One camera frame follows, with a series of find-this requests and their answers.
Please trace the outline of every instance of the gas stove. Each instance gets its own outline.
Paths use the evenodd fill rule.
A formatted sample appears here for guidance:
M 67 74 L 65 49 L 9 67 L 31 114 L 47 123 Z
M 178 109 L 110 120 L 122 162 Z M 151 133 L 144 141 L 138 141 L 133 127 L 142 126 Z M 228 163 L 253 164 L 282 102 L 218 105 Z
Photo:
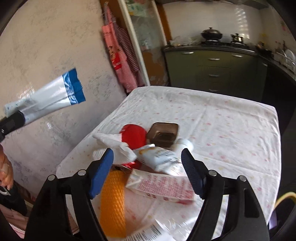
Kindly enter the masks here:
M 241 48 L 241 49 L 248 49 L 248 50 L 250 49 L 250 47 L 244 43 L 238 43 L 238 42 L 225 43 L 225 42 L 221 42 L 219 40 L 202 41 L 201 45 L 202 46 L 233 47 L 233 48 Z

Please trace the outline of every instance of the black countertop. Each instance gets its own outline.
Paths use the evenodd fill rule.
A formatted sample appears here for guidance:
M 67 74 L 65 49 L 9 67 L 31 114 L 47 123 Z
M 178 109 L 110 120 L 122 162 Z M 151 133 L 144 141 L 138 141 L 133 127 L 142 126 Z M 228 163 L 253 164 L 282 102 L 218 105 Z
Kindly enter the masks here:
M 296 75 L 291 70 L 281 65 L 279 62 L 275 61 L 271 57 L 262 56 L 260 53 L 256 52 L 255 48 L 254 50 L 249 50 L 249 49 L 238 48 L 238 47 L 209 46 L 209 45 L 185 45 L 185 46 L 179 46 L 179 47 L 172 47 L 167 45 L 163 47 L 163 52 L 190 51 L 190 50 L 218 50 L 218 51 L 228 51 L 228 52 L 249 54 L 252 56 L 259 56 L 260 58 L 267 61 L 271 66 L 278 68 L 286 78 L 288 78 L 294 85 L 296 85 Z

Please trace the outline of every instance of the wall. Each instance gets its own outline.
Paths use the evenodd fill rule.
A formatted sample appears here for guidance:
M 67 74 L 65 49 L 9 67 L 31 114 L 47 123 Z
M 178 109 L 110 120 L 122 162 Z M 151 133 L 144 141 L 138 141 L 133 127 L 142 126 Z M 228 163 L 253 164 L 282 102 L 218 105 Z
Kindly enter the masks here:
M 97 0 L 28 0 L 0 36 L 0 107 L 73 67 L 86 97 L 2 142 L 15 180 L 33 193 L 126 97 L 105 51 L 102 25 Z
M 197 36 L 212 27 L 223 34 L 222 41 L 230 42 L 230 34 L 239 33 L 245 42 L 257 43 L 262 32 L 259 10 L 221 2 L 173 2 L 163 5 L 172 38 Z
M 296 40 L 278 12 L 269 5 L 268 8 L 260 10 L 260 15 L 268 47 L 274 51 L 278 47 L 276 41 L 280 42 L 282 47 L 284 40 L 287 47 L 296 54 Z

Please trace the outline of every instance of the human hand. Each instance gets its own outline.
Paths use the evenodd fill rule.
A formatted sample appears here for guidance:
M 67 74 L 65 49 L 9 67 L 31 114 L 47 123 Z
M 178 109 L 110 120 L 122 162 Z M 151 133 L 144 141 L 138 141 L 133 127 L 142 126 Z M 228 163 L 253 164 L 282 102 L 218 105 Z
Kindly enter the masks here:
M 7 186 L 10 190 L 13 186 L 13 169 L 11 162 L 3 152 L 3 147 L 0 145 L 0 181 L 1 186 Z

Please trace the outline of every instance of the tablecloth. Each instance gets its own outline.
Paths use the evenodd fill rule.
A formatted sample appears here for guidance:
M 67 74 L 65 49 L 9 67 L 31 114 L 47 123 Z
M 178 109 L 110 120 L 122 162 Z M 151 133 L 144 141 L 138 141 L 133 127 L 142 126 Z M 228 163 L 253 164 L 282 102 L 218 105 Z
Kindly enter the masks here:
M 60 163 L 57 177 L 67 177 L 88 167 L 93 151 L 98 149 L 92 137 L 94 133 L 116 134 L 129 123 L 149 130 L 155 122 L 177 123 L 178 138 L 186 138 L 193 143 L 194 158 L 203 161 L 208 169 L 235 179 L 245 175 L 266 221 L 269 220 L 281 176 L 278 118 L 274 107 L 246 99 L 173 87 L 137 88 Z M 223 198 L 213 238 L 222 231 L 227 198 Z M 67 197 L 67 205 L 73 215 L 69 200 Z M 193 205 L 168 203 L 139 196 L 126 189 L 127 232 L 149 224 L 153 219 L 161 222 L 168 219 L 177 222 L 196 220 L 202 203 L 199 198 Z M 92 204 L 99 215 L 99 196 Z

